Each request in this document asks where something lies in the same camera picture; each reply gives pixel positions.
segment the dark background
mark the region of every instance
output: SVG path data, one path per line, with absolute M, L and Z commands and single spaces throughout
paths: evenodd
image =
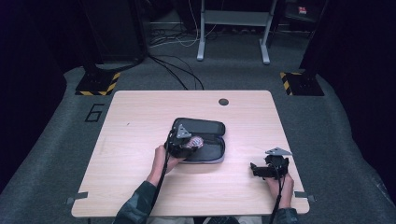
M 79 21 L 89 57 L 102 63 L 77 0 L 64 1 Z M 302 68 L 315 68 L 334 88 L 361 154 L 395 201 L 396 44 L 393 1 L 330 0 Z M 0 6 L 1 179 L 3 189 L 61 102 L 64 73 L 82 66 L 69 30 L 50 1 L 2 1 Z

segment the gray floor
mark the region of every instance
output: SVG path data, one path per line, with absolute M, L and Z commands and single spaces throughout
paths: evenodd
M 278 34 L 264 65 L 259 35 L 219 36 L 208 40 L 205 60 L 196 61 L 198 44 L 150 48 L 152 55 L 173 55 L 185 61 L 206 90 L 268 90 L 273 94 L 290 148 L 308 194 L 315 196 L 303 223 L 396 223 L 396 209 L 379 177 L 351 139 L 344 108 L 332 87 L 317 76 L 323 97 L 288 96 L 280 72 L 298 72 L 308 40 Z M 162 59 L 188 69 L 175 58 Z M 107 64 L 116 67 L 119 64 Z M 86 223 L 71 216 L 68 197 L 78 192 L 97 136 L 110 106 L 109 96 L 76 96 L 82 68 L 64 74 L 67 90 L 46 130 L 0 196 L 0 223 Z M 191 90 L 193 79 L 178 73 Z M 120 75 L 115 91 L 182 90 L 158 64 L 146 59 Z M 93 104 L 103 114 L 84 122 Z M 111 223 L 111 217 L 92 223 Z

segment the black stand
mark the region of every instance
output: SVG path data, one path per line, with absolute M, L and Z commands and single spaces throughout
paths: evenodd
M 282 81 L 288 95 L 324 96 L 323 90 L 315 76 L 326 58 L 327 52 L 333 45 L 333 39 L 329 34 L 339 32 L 342 21 L 334 18 L 334 13 L 328 10 L 329 0 L 326 0 L 320 13 L 318 27 L 314 37 L 310 40 L 300 68 L 305 71 L 300 73 L 281 73 Z
M 288 95 L 324 96 L 315 76 L 306 71 L 301 73 L 281 73 L 283 85 Z
M 76 87 L 76 95 L 109 95 L 113 91 L 119 73 L 97 67 L 95 70 L 89 72 L 85 69 L 85 75 Z
M 74 52 L 85 70 L 84 77 L 76 87 L 76 95 L 109 95 L 120 76 L 119 72 L 136 66 L 138 61 L 117 69 L 98 68 L 86 46 L 87 41 L 90 40 L 87 40 L 85 36 L 87 32 L 84 31 L 81 23 L 88 21 L 81 6 L 77 2 L 67 0 L 61 0 L 59 4 L 54 5 Z

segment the hand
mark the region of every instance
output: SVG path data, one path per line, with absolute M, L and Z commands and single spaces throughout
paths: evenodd
M 163 164 L 165 163 L 166 149 L 163 145 L 158 146 L 155 149 L 154 161 L 152 162 L 151 172 L 148 175 L 147 181 L 155 187 L 160 182 L 161 175 L 163 173 Z M 166 173 L 169 173 L 179 162 L 184 161 L 185 158 L 175 158 L 170 156 Z
M 291 197 L 293 196 L 293 187 L 294 180 L 291 178 L 289 173 L 287 173 L 284 177 L 280 178 L 280 183 L 283 184 L 283 180 L 285 179 L 285 184 L 282 189 L 282 197 L 279 203 L 280 208 L 290 208 L 291 207 Z M 268 186 L 270 187 L 270 192 L 274 200 L 276 200 L 277 195 L 279 194 L 279 182 L 273 178 L 266 178 Z

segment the desk frame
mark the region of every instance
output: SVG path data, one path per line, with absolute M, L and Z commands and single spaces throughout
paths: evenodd
M 205 0 L 201 4 L 201 36 L 198 47 L 197 60 L 202 61 L 205 54 L 205 25 L 206 24 L 223 24 L 223 25 L 247 25 L 247 26 L 264 26 L 265 31 L 259 44 L 262 50 L 262 61 L 264 64 L 270 64 L 266 42 L 271 29 L 272 19 L 277 0 L 273 0 L 269 12 L 239 12 L 239 11 L 219 11 L 205 10 Z

